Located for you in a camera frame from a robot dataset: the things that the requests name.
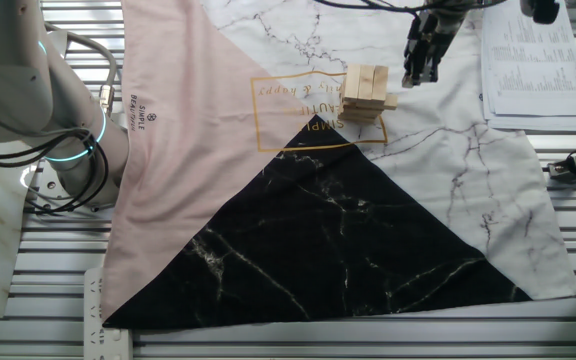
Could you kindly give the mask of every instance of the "pink fabric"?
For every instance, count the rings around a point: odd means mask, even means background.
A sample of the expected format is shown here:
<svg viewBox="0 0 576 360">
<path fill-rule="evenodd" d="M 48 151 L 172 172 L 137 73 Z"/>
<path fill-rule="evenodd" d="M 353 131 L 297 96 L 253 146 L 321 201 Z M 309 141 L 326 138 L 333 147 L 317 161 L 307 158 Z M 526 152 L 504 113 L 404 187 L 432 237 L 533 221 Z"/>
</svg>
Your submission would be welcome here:
<svg viewBox="0 0 576 360">
<path fill-rule="evenodd" d="M 130 156 L 104 265 L 104 319 L 276 155 L 257 151 L 251 94 L 251 78 L 270 75 L 213 27 L 198 0 L 122 6 Z M 278 111 L 293 107 L 301 103 L 290 93 L 258 104 L 260 116 L 277 120 L 263 134 L 271 142 L 285 144 L 299 131 L 303 118 Z M 156 120 L 146 118 L 151 113 Z"/>
</svg>

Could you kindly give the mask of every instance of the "metal grating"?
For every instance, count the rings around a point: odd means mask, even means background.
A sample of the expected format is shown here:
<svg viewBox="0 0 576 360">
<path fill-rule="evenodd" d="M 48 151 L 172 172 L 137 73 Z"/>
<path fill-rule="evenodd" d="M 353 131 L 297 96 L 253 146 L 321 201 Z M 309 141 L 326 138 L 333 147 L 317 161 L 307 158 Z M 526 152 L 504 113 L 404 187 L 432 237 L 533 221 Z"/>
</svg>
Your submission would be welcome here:
<svg viewBox="0 0 576 360">
<path fill-rule="evenodd" d="M 576 1 L 569 1 L 576 36 Z M 47 21 L 94 38 L 123 62 L 119 1 L 42 1 Z M 70 65 L 93 93 L 106 62 L 72 44 Z M 117 79 L 115 111 L 121 112 Z M 530 132 L 545 168 L 576 150 L 576 134 Z M 576 188 L 551 183 L 576 273 Z M 27 217 L 6 318 L 0 320 L 0 360 L 83 357 L 83 273 L 100 266 L 110 231 L 96 220 Z M 481 306 L 424 314 L 313 324 L 243 326 L 183 333 L 135 334 L 135 359 L 170 358 L 540 358 L 576 359 L 576 298 Z"/>
</svg>

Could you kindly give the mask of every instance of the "cable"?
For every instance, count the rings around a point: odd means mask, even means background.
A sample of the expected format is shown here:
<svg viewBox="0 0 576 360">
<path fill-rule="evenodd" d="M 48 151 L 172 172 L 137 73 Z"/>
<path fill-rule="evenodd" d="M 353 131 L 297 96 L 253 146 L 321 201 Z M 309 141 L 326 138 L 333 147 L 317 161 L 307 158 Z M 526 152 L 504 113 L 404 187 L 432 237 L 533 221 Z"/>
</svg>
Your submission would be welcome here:
<svg viewBox="0 0 576 360">
<path fill-rule="evenodd" d="M 355 9 L 355 10 L 384 10 L 384 11 L 391 11 L 391 12 L 400 12 L 400 13 L 410 13 L 410 14 L 415 14 L 417 12 L 420 11 L 424 11 L 424 10 L 439 10 L 439 9 L 443 9 L 443 10 L 451 10 L 451 11 L 468 11 L 468 10 L 475 10 L 475 9 L 484 9 L 490 6 L 495 6 L 498 4 L 501 4 L 507 0 L 498 0 L 498 1 L 494 1 L 490 4 L 480 4 L 480 5 L 463 5 L 463 6 L 459 6 L 459 5 L 454 5 L 454 6 L 448 6 L 446 5 L 447 2 L 449 2 L 449 0 L 440 0 L 437 2 L 434 2 L 432 4 L 427 4 L 427 5 L 422 5 L 422 6 L 417 6 L 417 7 L 398 7 L 398 6 L 394 6 L 390 3 L 388 3 L 387 1 L 384 0 L 361 0 L 361 2 L 364 3 L 364 5 L 352 5 L 352 4 L 340 4 L 337 2 L 333 2 L 333 1 L 329 1 L 329 0 L 314 0 L 315 2 L 318 2 L 320 4 L 323 5 L 328 5 L 328 6 L 332 6 L 332 7 L 336 7 L 336 8 L 340 8 L 340 9 Z"/>
<path fill-rule="evenodd" d="M 93 127 L 96 122 L 97 122 L 97 118 L 96 118 L 96 117 L 93 117 L 93 121 L 92 121 L 92 123 L 90 124 L 90 126 Z M 35 138 L 38 138 L 38 137 L 46 137 L 46 136 L 53 136 L 53 135 L 57 135 L 57 134 L 67 134 L 67 133 L 70 133 L 70 132 L 73 132 L 73 131 L 82 131 L 82 130 L 83 130 L 83 131 L 86 131 L 86 132 L 88 133 L 88 135 L 86 136 L 86 139 L 84 139 L 83 141 L 86 141 L 88 138 L 90 138 L 90 137 L 92 136 L 92 131 L 91 131 L 90 129 L 88 129 L 88 128 L 85 128 L 85 127 L 81 127 L 81 128 L 67 128 L 67 129 L 60 129 L 60 130 L 53 130 L 53 131 L 35 133 L 35 132 L 26 132 L 26 131 L 22 131 L 22 130 L 16 129 L 16 128 L 14 128 L 14 127 L 12 127 L 12 126 L 4 123 L 4 122 L 1 121 L 1 120 L 0 120 L 0 127 L 3 128 L 3 129 L 5 129 L 5 130 L 7 130 L 7 131 L 10 131 L 10 132 L 12 132 L 12 133 L 14 133 L 14 134 L 17 134 L 17 135 L 21 135 L 21 136 L 25 136 L 25 137 L 35 137 Z M 96 147 L 96 144 L 93 145 L 93 147 L 92 147 L 92 149 L 91 149 L 92 152 L 94 152 L 95 147 Z M 83 156 L 82 156 L 81 158 L 79 158 L 79 161 L 77 161 L 77 163 L 75 163 L 75 164 L 71 167 L 71 169 L 77 167 L 83 160 L 85 160 L 85 159 L 84 159 Z"/>
<path fill-rule="evenodd" d="M 90 188 L 92 187 L 92 184 L 94 182 L 94 179 L 96 178 L 97 161 L 96 161 L 95 156 L 90 158 L 90 174 L 89 174 L 90 176 L 88 177 L 88 181 L 86 182 L 86 184 L 84 185 L 82 190 L 79 192 L 79 194 L 74 196 L 72 198 L 72 200 L 70 200 L 67 204 L 62 205 L 56 209 L 41 208 L 40 211 L 33 211 L 30 213 L 35 214 L 35 215 L 45 215 L 45 214 L 46 215 L 56 215 L 59 212 L 71 212 L 71 211 L 74 211 L 75 209 L 78 209 L 78 208 L 86 205 L 92 199 L 94 199 L 95 196 L 97 196 L 101 192 L 101 190 L 103 190 L 104 186 L 106 185 L 106 183 L 108 181 L 108 177 L 110 174 L 109 167 L 108 167 L 108 158 L 106 157 L 106 153 L 104 152 L 104 150 L 101 146 L 97 146 L 97 149 L 99 150 L 99 154 L 101 155 L 101 158 L 103 159 L 104 175 L 103 175 L 103 178 L 102 178 L 100 184 L 97 186 L 97 189 L 90 196 L 88 196 L 84 200 L 79 201 L 90 190 Z"/>
<path fill-rule="evenodd" d="M 62 30 L 50 23 L 44 23 L 44 25 L 46 26 L 46 29 L 50 31 Z M 101 53 L 101 55 L 103 55 L 108 60 L 110 63 L 110 68 L 108 70 L 108 77 L 106 78 L 106 85 L 112 86 L 112 84 L 115 82 L 115 76 L 117 75 L 117 60 L 115 59 L 115 56 L 110 52 L 110 50 L 106 49 L 100 43 L 85 36 L 77 35 L 70 31 L 67 31 L 66 33 L 68 34 L 68 39 L 76 42 L 77 44 L 99 51 L 99 53 Z"/>
<path fill-rule="evenodd" d="M 37 204 L 36 202 L 34 202 L 34 201 L 32 201 L 32 200 L 26 199 L 26 202 L 27 202 L 28 204 L 32 205 L 32 207 L 34 207 L 35 209 L 42 210 L 42 211 L 46 210 L 45 208 L 41 207 L 39 204 Z M 26 211 L 26 210 L 24 210 L 24 213 L 26 213 L 26 214 L 34 214 L 35 212 L 34 212 L 34 211 L 31 212 L 31 211 Z M 53 215 L 53 216 L 62 216 L 62 215 L 59 215 L 59 214 L 51 214 L 51 215 Z"/>
<path fill-rule="evenodd" d="M 81 134 L 80 130 L 73 130 L 72 132 L 63 134 L 59 137 L 56 137 L 56 138 L 38 146 L 38 147 L 29 149 L 29 150 L 25 150 L 25 151 L 21 151 L 18 153 L 14 153 L 14 154 L 0 155 L 0 160 L 3 160 L 3 159 L 20 158 L 22 156 L 27 156 L 27 155 L 39 152 L 38 155 L 36 155 L 30 159 L 20 161 L 20 162 L 14 162 L 14 163 L 0 162 L 0 167 L 2 167 L 2 168 L 15 168 L 15 167 L 22 167 L 22 166 L 30 165 L 36 161 L 41 160 L 50 151 L 52 151 L 55 147 L 57 147 L 57 145 L 59 145 L 62 141 L 66 140 L 69 137 L 73 137 L 73 136 L 85 138 L 87 135 Z"/>
</svg>

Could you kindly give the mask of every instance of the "paper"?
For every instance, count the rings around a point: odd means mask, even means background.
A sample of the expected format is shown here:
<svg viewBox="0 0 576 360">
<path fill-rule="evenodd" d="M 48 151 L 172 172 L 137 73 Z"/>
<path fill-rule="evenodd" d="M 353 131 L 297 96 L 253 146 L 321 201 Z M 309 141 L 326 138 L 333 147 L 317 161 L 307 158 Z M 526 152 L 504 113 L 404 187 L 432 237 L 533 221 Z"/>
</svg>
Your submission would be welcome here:
<svg viewBox="0 0 576 360">
<path fill-rule="evenodd" d="M 484 13 L 484 115 L 499 128 L 576 130 L 576 44 L 565 4 L 551 25 L 520 0 Z"/>
</svg>

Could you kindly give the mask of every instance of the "black cable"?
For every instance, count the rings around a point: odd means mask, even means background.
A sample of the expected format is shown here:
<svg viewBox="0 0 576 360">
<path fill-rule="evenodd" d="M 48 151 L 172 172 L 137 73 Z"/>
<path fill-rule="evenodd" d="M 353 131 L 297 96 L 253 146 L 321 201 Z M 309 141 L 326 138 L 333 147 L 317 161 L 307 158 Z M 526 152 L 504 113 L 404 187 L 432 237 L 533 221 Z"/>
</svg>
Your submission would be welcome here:
<svg viewBox="0 0 576 360">
<path fill-rule="evenodd" d="M 46 210 L 46 208 L 41 207 L 39 204 L 37 204 L 36 202 L 34 202 L 34 201 L 32 201 L 32 200 L 26 199 L 26 203 L 30 204 L 30 205 L 31 205 L 32 207 L 34 207 L 35 209 L 42 210 L 42 211 Z M 34 211 L 26 211 L 26 210 L 24 210 L 24 213 L 26 213 L 26 214 L 34 214 L 35 212 L 34 212 Z M 51 215 L 52 215 L 52 216 L 62 216 L 62 215 L 59 215 L 59 214 L 51 214 Z"/>
<path fill-rule="evenodd" d="M 106 156 L 106 153 L 104 152 L 103 148 L 100 145 L 97 145 L 97 149 L 99 150 L 99 155 L 101 155 L 101 158 L 103 159 L 103 174 L 104 175 L 103 175 L 103 178 L 102 178 L 100 184 L 97 186 L 97 189 L 90 196 L 88 196 L 84 200 L 79 201 L 90 190 L 90 188 L 92 187 L 92 183 L 94 182 L 94 179 L 96 178 L 96 174 L 97 174 L 96 156 L 90 157 L 90 176 L 88 177 L 88 181 L 86 182 L 86 184 L 84 185 L 82 190 L 79 192 L 79 194 L 77 194 L 77 196 L 75 196 L 71 201 L 69 201 L 65 205 L 58 207 L 57 209 L 44 209 L 44 208 L 42 208 L 42 209 L 40 209 L 40 211 L 28 211 L 28 212 L 35 214 L 35 215 L 57 215 L 57 213 L 59 213 L 59 212 L 74 211 L 74 210 L 86 205 L 92 199 L 94 199 L 95 196 L 97 196 L 103 190 L 104 186 L 106 185 L 106 183 L 108 181 L 108 177 L 110 174 L 109 165 L 108 165 L 108 158 Z"/>
<path fill-rule="evenodd" d="M 329 1 L 329 0 L 313 0 L 323 5 L 332 6 L 340 9 L 354 9 L 354 10 L 384 10 L 384 11 L 391 11 L 391 12 L 399 12 L 399 13 L 417 13 L 424 10 L 435 10 L 435 9 L 443 9 L 443 10 L 450 10 L 450 11 L 468 11 L 468 10 L 475 10 L 475 9 L 484 9 L 490 6 L 495 6 L 501 4 L 507 0 L 499 0 L 492 2 L 490 4 L 485 5 L 464 5 L 464 6 L 447 6 L 446 3 L 449 0 L 441 0 L 437 1 L 432 4 L 417 6 L 417 7 L 398 7 L 394 6 L 387 1 L 383 0 L 361 0 L 364 5 L 352 5 L 352 4 L 340 4 L 337 2 Z"/>
<path fill-rule="evenodd" d="M 46 143 L 44 143 L 44 144 L 39 145 L 39 146 L 37 146 L 37 147 L 34 147 L 34 148 L 32 148 L 32 149 L 20 151 L 20 152 L 18 152 L 18 153 L 14 153 L 14 154 L 3 154 L 3 155 L 0 155 L 0 160 L 19 158 L 19 157 L 22 157 L 22 156 L 34 154 L 34 153 L 36 153 L 37 151 L 41 151 L 41 150 L 44 150 L 44 149 L 47 149 L 47 148 L 50 148 L 50 149 L 52 150 L 52 149 L 54 149 L 54 148 L 56 147 L 56 145 L 59 145 L 59 144 L 60 144 L 63 140 L 65 140 L 66 138 L 71 137 L 71 136 L 74 136 L 73 134 L 74 134 L 75 131 L 77 131 L 77 130 L 73 130 L 72 133 L 65 133 L 65 134 L 63 134 L 63 135 L 60 135 L 60 136 L 58 136 L 58 137 L 56 137 L 56 138 L 54 138 L 54 139 L 52 139 L 52 140 L 50 140 L 50 141 L 48 141 L 48 142 L 46 142 Z"/>
<path fill-rule="evenodd" d="M 87 142 L 84 144 L 86 146 L 87 149 L 90 148 L 90 144 L 88 144 Z M 84 201 L 81 201 L 79 204 L 75 204 L 76 202 L 78 202 L 81 198 L 84 197 L 84 195 L 86 195 L 86 193 L 90 190 L 90 188 L 92 187 L 94 180 L 96 178 L 97 175 L 97 159 L 96 157 L 93 155 L 89 158 L 90 162 L 90 167 L 89 167 L 89 174 L 88 174 L 88 179 L 86 181 L 86 184 L 84 184 L 84 187 L 81 189 L 81 191 L 79 191 L 79 193 L 74 196 L 68 203 L 56 208 L 56 209 L 42 209 L 41 211 L 35 211 L 32 212 L 35 215 L 54 215 L 55 213 L 59 213 L 59 212 L 69 212 L 69 211 L 73 211 L 83 205 L 85 205 L 86 203 L 88 203 L 92 197 L 87 198 Z M 105 154 L 104 154 L 104 161 L 106 162 L 104 169 L 108 168 L 108 164 L 107 164 L 107 159 L 105 158 Z M 107 174 L 105 175 L 104 180 L 102 181 L 102 183 L 105 185 L 105 179 L 107 177 Z M 95 192 L 95 196 L 99 193 L 99 191 L 101 191 L 100 188 L 97 189 L 97 191 Z"/>
<path fill-rule="evenodd" d="M 81 134 L 79 133 L 79 131 L 73 131 L 73 132 L 61 135 L 61 136 L 59 136 L 59 137 L 57 137 L 51 141 L 48 141 L 47 143 L 42 144 L 36 148 L 32 148 L 32 149 L 25 150 L 25 151 L 18 152 L 18 153 L 14 153 L 14 154 L 0 155 L 0 159 L 14 159 L 14 158 L 19 158 L 21 156 L 30 155 L 32 153 L 36 153 L 37 151 L 41 151 L 38 155 L 36 155 L 30 159 L 20 161 L 20 162 L 14 162 L 14 163 L 0 162 L 0 167 L 1 168 L 15 168 L 15 167 L 22 167 L 22 166 L 30 165 L 36 161 L 41 160 L 43 157 L 45 157 L 49 152 L 51 152 L 55 147 L 57 147 L 65 139 L 67 139 L 69 137 L 73 137 L 73 136 L 80 136 L 80 135 Z"/>
</svg>

